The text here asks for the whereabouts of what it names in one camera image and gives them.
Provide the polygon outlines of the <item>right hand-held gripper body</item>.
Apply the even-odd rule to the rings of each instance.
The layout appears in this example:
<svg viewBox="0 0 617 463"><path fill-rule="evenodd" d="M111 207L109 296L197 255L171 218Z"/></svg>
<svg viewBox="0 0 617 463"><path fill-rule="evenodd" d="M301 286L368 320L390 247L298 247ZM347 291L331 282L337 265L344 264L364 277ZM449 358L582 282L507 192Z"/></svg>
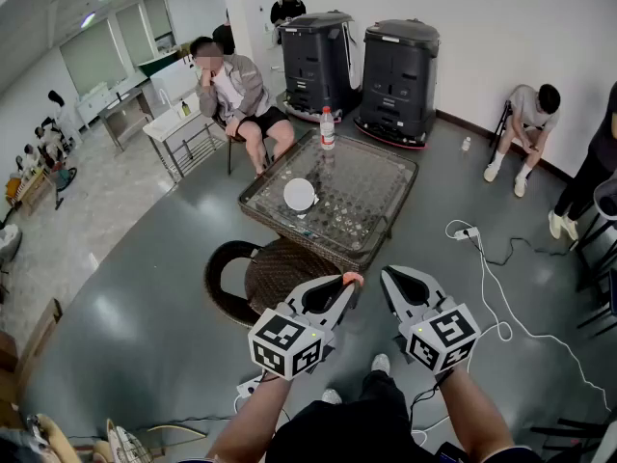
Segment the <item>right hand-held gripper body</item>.
<svg viewBox="0 0 617 463"><path fill-rule="evenodd" d="M441 374L466 360L480 329L466 304L420 319L411 318L399 325L405 338L404 352L413 360Z"/></svg>

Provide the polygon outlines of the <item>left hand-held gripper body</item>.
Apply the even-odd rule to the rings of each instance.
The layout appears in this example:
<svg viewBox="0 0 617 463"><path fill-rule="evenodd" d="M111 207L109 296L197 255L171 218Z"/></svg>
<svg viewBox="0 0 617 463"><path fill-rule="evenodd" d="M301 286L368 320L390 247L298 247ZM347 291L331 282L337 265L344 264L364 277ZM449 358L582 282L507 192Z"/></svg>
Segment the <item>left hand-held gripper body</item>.
<svg viewBox="0 0 617 463"><path fill-rule="evenodd" d="M312 373L335 349L337 305L321 313L287 300L267 309L250 330L252 361L280 378Z"/></svg>

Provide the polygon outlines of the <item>white round plate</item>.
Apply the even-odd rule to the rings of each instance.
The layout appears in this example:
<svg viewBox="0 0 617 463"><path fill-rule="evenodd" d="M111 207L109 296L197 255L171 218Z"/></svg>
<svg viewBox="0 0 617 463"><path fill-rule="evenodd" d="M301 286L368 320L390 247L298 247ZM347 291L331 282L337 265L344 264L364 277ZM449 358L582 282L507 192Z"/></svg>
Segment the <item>white round plate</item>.
<svg viewBox="0 0 617 463"><path fill-rule="evenodd" d="M305 178L291 179L283 188L285 204L294 211L306 211L315 202L313 185Z"/></svg>

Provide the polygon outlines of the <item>person's left forearm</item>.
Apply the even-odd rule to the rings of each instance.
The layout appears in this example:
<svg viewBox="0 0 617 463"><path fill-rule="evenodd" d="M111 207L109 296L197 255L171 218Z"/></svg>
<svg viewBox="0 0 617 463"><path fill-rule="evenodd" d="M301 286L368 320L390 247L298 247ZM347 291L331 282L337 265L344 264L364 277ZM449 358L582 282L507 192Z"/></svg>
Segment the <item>person's left forearm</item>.
<svg viewBox="0 0 617 463"><path fill-rule="evenodd" d="M219 434L206 459L215 463L259 463L266 453L292 382L267 373Z"/></svg>

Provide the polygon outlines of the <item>person's right forearm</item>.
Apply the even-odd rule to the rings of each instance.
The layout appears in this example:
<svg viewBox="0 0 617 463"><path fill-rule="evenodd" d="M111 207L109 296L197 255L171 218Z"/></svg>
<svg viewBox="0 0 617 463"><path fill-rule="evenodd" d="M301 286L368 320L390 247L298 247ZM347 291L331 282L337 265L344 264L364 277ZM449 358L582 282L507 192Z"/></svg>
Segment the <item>person's right forearm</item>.
<svg viewBox="0 0 617 463"><path fill-rule="evenodd" d="M504 418L466 368L455 367L442 381L440 391L454 433L472 463L483 463L514 446Z"/></svg>

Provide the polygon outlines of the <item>dark wicker chair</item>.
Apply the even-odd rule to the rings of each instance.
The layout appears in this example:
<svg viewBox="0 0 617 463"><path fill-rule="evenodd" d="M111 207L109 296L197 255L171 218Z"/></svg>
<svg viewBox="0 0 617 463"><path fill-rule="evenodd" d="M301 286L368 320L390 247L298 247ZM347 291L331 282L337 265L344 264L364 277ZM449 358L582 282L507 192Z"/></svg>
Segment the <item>dark wicker chair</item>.
<svg viewBox="0 0 617 463"><path fill-rule="evenodd" d="M247 268L239 273L244 298L222 288L224 269L237 259L248 262ZM295 286L339 273L333 263L280 237L264 246L243 240L222 244L208 260L203 281L216 308L227 319L250 329L265 309L284 301Z"/></svg>

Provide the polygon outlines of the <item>wicker glass-top table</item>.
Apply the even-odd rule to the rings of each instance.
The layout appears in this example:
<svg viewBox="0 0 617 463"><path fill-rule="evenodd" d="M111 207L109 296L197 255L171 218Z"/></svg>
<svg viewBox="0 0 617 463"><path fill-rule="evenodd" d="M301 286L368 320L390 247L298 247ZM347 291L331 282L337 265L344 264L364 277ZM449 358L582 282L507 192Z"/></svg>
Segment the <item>wicker glass-top table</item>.
<svg viewBox="0 0 617 463"><path fill-rule="evenodd" d="M365 271L408 198L417 164L394 152L340 136L332 150L307 131L239 196L243 213L344 270ZM284 200L295 178L314 189L303 210Z"/></svg>

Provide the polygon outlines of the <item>person's black clothing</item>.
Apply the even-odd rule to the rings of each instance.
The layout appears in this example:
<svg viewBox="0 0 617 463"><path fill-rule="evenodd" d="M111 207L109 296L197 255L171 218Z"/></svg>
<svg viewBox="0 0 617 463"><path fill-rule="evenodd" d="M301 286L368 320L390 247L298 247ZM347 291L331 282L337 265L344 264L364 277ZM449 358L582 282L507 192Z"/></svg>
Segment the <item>person's black clothing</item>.
<svg viewBox="0 0 617 463"><path fill-rule="evenodd" d="M406 399L393 378L373 370L358 400L316 400L275 434L265 463L435 463L412 436Z"/></svg>

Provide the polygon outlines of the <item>clear red-capped water bottle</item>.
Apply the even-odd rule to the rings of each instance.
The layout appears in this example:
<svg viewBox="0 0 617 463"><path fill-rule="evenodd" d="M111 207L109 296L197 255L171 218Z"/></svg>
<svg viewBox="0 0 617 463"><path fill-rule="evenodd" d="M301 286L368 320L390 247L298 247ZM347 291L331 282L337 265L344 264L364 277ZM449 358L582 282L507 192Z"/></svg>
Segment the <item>clear red-capped water bottle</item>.
<svg viewBox="0 0 617 463"><path fill-rule="evenodd" d="M332 150L335 146L335 121L330 106L322 108L320 144L323 150Z"/></svg>

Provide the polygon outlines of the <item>black metal chair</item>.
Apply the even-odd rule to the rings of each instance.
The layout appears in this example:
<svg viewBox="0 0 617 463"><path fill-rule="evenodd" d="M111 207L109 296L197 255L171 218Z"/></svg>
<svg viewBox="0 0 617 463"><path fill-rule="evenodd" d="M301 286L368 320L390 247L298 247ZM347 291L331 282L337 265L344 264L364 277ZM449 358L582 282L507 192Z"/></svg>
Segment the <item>black metal chair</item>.
<svg viewBox="0 0 617 463"><path fill-rule="evenodd" d="M221 119L221 117L218 114L215 114L212 117L212 121L215 122L219 127L221 127L223 130L226 129L226 124L223 122L223 120ZM232 146L235 144L245 144L246 143L246 139L243 138L242 136L235 134L233 137L228 137L228 155L227 155L227 173L228 175L231 174L231 154L232 154ZM262 145L264 147L265 150L265 157L264 157L264 168L267 169L269 167L269 165L272 163L272 158L265 146L265 141L262 141Z"/></svg>

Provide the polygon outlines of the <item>black metal stool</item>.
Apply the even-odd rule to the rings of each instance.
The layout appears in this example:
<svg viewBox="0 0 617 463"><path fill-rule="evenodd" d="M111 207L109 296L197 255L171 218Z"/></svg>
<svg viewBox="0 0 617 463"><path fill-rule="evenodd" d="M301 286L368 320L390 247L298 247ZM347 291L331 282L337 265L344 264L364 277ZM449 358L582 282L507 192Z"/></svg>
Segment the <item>black metal stool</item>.
<svg viewBox="0 0 617 463"><path fill-rule="evenodd" d="M594 190L590 208L593 218L573 248L582 265L577 291L592 291L598 307L577 329L598 326L596 339L617 331L617 172Z"/></svg>

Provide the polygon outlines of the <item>black folding chair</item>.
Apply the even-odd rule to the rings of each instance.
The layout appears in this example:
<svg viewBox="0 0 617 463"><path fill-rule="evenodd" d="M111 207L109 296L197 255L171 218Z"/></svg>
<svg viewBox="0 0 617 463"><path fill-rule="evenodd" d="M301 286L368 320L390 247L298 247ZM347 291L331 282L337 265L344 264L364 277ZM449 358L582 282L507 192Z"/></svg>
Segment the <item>black folding chair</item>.
<svg viewBox="0 0 617 463"><path fill-rule="evenodd" d="M503 133L506 130L506 124L507 124L507 120L508 118L512 115L512 107L511 107L511 103L509 100L506 100L504 102L504 106L502 109L502 113L500 115L499 121L497 123L496 129L493 133L493 136L491 138L490 141L490 147L493 148L491 157L489 162L492 163L495 159L495 155L496 155L496 151L497 151L497 147L499 145L499 142L501 140L501 137L503 135Z"/></svg>

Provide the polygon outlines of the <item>black mobile robot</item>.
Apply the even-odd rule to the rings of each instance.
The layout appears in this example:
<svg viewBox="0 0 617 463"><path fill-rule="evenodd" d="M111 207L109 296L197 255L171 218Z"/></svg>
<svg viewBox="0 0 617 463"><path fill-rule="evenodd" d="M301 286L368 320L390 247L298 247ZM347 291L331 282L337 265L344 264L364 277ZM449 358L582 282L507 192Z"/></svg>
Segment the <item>black mobile robot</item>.
<svg viewBox="0 0 617 463"><path fill-rule="evenodd" d="M390 146L424 149L436 119L439 32L418 19L387 19L366 29L364 45L355 126Z"/></svg>
<svg viewBox="0 0 617 463"><path fill-rule="evenodd" d="M307 122L318 123L329 107L336 123L361 101L361 53L350 14L303 14L280 27L285 77L283 105Z"/></svg>

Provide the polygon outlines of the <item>white sink stand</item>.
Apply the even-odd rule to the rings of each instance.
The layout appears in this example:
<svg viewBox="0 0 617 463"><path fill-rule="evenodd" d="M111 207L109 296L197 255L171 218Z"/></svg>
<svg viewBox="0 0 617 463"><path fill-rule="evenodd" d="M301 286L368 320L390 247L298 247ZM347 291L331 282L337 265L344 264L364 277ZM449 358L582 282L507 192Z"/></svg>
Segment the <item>white sink stand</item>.
<svg viewBox="0 0 617 463"><path fill-rule="evenodd" d="M188 117L183 114L182 100L190 107ZM192 93L181 98L143 130L172 182L177 183L225 146L225 140L216 135L216 127L212 119L201 113L199 99Z"/></svg>

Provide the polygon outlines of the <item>wooden plank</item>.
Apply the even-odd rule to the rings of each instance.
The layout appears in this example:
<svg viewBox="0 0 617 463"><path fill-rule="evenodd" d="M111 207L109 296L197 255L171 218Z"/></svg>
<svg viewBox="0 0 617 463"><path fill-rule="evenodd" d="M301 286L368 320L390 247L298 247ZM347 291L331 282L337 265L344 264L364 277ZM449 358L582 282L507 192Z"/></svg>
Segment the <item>wooden plank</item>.
<svg viewBox="0 0 617 463"><path fill-rule="evenodd" d="M28 339L16 366L15 376L18 399L23 398L29 378L62 316L63 310L60 302L56 298L50 299Z"/></svg>

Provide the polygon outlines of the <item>white box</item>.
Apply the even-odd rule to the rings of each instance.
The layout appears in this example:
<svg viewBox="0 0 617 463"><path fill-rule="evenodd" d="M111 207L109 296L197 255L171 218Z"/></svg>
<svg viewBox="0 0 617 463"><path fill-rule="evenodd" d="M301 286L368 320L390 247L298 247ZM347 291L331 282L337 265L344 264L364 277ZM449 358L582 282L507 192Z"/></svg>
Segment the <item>white box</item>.
<svg viewBox="0 0 617 463"><path fill-rule="evenodd" d="M161 101L173 106L195 91L198 71L192 57L185 56L155 72L150 82Z"/></svg>

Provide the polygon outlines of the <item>cluttered wooden shelf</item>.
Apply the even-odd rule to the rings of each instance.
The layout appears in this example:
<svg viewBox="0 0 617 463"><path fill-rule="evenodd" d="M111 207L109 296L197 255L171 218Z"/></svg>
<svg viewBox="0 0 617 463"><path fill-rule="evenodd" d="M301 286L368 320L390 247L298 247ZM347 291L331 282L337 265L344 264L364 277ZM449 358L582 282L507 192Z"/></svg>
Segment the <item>cluttered wooden shelf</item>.
<svg viewBox="0 0 617 463"><path fill-rule="evenodd" d="M115 463L110 445L98 441L74 447L59 426L44 415L25 427L0 425L0 463Z"/></svg>

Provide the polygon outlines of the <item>metal table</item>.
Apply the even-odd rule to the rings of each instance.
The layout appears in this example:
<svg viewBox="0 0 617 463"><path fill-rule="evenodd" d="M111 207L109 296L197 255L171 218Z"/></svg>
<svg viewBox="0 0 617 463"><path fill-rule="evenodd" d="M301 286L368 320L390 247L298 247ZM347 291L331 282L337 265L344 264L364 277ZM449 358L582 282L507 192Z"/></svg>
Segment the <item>metal table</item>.
<svg viewBox="0 0 617 463"><path fill-rule="evenodd" d="M98 116L115 147L124 151L122 139L128 139L153 121L152 111L143 88L133 88L118 96Z"/></svg>

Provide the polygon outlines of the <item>green bathtub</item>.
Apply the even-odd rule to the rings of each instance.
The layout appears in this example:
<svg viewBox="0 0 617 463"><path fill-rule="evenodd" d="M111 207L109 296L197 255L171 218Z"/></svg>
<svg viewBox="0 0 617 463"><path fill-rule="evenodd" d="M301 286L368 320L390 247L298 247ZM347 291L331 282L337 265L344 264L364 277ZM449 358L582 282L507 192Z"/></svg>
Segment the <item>green bathtub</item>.
<svg viewBox="0 0 617 463"><path fill-rule="evenodd" d="M178 50L172 50L170 52L162 54L158 58L154 58L139 64L137 68L144 76L150 78L153 74L176 62L179 58L178 53Z"/></svg>

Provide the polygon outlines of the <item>white cabinet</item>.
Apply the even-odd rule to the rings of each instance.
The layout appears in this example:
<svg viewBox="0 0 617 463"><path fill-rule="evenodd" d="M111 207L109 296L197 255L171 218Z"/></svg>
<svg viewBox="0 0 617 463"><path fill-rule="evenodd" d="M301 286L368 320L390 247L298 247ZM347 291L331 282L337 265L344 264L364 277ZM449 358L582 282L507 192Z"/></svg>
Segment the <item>white cabinet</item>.
<svg viewBox="0 0 617 463"><path fill-rule="evenodd" d="M98 117L114 99L106 82L101 82L88 93L81 96L75 103L75 108L84 127L89 129L90 124Z"/></svg>

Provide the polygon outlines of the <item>white beanbag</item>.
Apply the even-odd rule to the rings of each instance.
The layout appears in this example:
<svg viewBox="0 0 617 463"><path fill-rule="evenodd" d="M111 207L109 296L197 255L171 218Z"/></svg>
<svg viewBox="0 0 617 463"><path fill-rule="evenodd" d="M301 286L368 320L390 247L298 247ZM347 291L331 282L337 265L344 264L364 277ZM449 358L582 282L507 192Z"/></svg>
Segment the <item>white beanbag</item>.
<svg viewBox="0 0 617 463"><path fill-rule="evenodd" d="M18 225L9 224L0 229L0 267L13 259L21 239L22 231Z"/></svg>

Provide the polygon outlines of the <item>small wooden table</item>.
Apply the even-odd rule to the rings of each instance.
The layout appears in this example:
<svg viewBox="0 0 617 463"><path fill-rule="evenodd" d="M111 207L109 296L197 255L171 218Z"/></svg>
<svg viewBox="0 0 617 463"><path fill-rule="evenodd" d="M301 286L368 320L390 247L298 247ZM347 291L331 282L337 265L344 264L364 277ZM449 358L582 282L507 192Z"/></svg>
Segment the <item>small wooden table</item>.
<svg viewBox="0 0 617 463"><path fill-rule="evenodd" d="M43 168L36 169L28 180L11 176L6 185L6 200L14 209L30 215L38 200L52 188L51 180Z"/></svg>

